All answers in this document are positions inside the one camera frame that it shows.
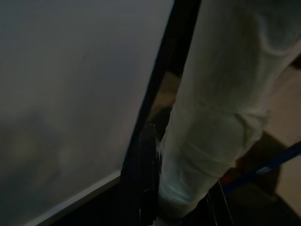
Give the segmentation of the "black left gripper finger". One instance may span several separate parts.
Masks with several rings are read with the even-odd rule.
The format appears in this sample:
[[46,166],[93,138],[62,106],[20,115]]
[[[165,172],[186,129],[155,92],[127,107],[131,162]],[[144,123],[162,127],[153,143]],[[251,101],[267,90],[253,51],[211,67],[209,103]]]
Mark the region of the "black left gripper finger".
[[156,220],[159,160],[155,126],[148,124],[135,137],[121,170],[121,226],[151,226]]

